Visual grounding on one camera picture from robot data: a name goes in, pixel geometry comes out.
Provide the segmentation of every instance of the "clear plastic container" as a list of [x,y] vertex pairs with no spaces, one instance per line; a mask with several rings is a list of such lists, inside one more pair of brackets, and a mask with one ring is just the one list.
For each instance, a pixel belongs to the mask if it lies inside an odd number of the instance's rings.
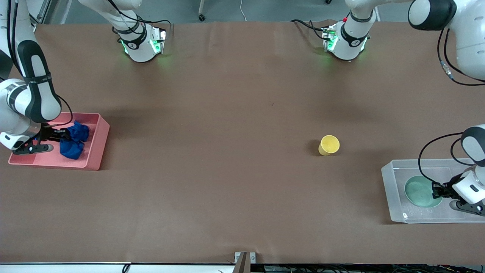
[[[461,161],[473,164],[469,158]],[[467,166],[453,159],[422,159],[423,172],[437,182],[448,182]],[[388,199],[391,220],[403,223],[463,223],[485,222],[485,217],[450,208],[451,199],[431,208],[413,205],[406,197],[404,186],[409,178],[420,175],[417,159],[392,160],[382,168],[382,178]]]

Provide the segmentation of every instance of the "crumpled blue towel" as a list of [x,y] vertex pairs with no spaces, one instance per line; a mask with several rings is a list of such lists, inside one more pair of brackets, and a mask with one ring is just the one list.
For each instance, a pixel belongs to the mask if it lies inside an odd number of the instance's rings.
[[67,128],[71,133],[71,139],[61,138],[60,150],[61,154],[70,159],[79,159],[84,143],[89,137],[89,127],[74,121],[74,125]]

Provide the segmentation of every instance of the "yellow paper cup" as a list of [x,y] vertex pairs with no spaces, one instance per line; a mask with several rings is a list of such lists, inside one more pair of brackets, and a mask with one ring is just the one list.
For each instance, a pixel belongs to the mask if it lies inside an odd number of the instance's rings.
[[340,148],[339,140],[334,136],[324,136],[318,146],[318,152],[321,155],[335,154]]

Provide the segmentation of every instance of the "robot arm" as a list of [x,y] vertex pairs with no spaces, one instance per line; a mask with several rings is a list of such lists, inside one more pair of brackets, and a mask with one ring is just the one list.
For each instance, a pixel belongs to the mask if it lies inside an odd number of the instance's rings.
[[[343,60],[352,60],[364,49],[367,34],[375,22],[373,9],[386,3],[411,0],[345,0],[351,9],[346,22],[324,30],[325,49]],[[418,30],[443,30],[456,35],[456,59],[466,75],[485,80],[485,2],[482,0],[414,0],[408,12],[409,24]]]
[[[40,132],[42,123],[58,117],[61,104],[54,92],[44,54],[33,34],[25,0],[17,3],[0,0],[0,10],[4,14],[0,19],[0,50],[10,56],[14,64],[18,63],[24,79],[0,83],[0,142],[16,150]],[[9,11],[12,11],[10,21],[6,16]],[[15,54],[11,55],[7,36],[13,37],[14,26],[15,37],[10,39],[10,47]]]
[[485,199],[485,124],[466,129],[460,142],[465,153],[476,165],[466,169],[456,182],[451,183],[451,187],[463,199],[461,203],[466,204],[469,209],[470,204],[477,204]]
[[79,0],[113,25],[125,53],[135,62],[146,62],[162,52],[165,32],[143,22],[133,10],[142,0]]
[[339,21],[323,30],[325,50],[342,60],[352,60],[364,50],[369,30],[376,20],[374,8],[387,3],[412,0],[345,0],[351,9],[346,21]]

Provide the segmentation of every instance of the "brown table surface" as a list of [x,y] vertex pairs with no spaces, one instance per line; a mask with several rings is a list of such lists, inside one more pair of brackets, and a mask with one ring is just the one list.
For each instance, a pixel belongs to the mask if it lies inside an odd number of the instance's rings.
[[[293,23],[177,25],[139,64],[110,28],[37,28],[56,92],[111,131],[96,172],[0,149],[2,262],[485,263],[482,224],[394,223],[386,202],[385,164],[484,122],[484,89],[448,80],[436,32],[377,23],[347,62]],[[327,134],[341,150],[321,157]]]

